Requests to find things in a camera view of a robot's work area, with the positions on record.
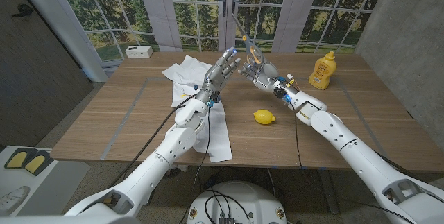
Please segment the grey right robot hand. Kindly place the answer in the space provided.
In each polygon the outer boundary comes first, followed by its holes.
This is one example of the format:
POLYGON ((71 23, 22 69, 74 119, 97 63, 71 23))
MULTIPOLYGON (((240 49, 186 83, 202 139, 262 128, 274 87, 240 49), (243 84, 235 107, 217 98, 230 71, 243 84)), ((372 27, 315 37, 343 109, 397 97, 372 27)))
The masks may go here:
POLYGON ((238 73, 250 80, 258 89, 273 93, 279 99, 282 99, 285 94, 294 96, 298 93, 298 90, 294 87, 287 88, 287 81, 278 79, 280 77, 279 72, 270 62, 264 64, 248 64, 245 62, 238 73))

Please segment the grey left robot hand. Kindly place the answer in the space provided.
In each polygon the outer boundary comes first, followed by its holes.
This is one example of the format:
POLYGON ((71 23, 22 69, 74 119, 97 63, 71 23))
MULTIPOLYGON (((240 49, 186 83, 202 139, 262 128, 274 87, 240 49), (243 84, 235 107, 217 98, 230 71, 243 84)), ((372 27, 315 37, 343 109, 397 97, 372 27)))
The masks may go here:
POLYGON ((232 61, 236 53, 237 51, 234 47, 230 47, 217 62, 211 66, 204 76, 202 89, 197 93, 196 99, 207 105, 220 101, 220 91, 225 87, 228 78, 231 77, 233 71, 239 66, 241 61, 241 58, 232 61))

